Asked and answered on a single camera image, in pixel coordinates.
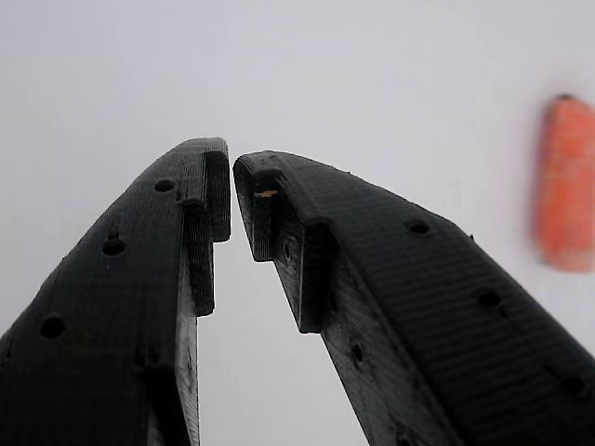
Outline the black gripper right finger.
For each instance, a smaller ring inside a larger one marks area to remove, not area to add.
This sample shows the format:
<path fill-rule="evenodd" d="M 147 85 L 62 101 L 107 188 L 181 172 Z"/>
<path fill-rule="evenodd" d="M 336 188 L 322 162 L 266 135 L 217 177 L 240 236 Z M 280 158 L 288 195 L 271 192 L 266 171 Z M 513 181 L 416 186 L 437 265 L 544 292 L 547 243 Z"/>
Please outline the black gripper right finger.
<path fill-rule="evenodd" d="M 233 167 L 253 258 L 371 445 L 590 445 L 593 357 L 464 231 L 279 151 Z"/>

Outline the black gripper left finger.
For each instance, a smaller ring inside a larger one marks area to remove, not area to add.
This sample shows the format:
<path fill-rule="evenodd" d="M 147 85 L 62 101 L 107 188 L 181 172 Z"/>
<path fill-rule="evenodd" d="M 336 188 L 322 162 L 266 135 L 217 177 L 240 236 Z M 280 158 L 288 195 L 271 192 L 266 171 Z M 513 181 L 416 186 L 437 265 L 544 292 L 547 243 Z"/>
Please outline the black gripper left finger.
<path fill-rule="evenodd" d="M 2 443 L 198 444 L 197 321 L 230 235 L 223 139 L 143 171 L 2 335 Z"/>

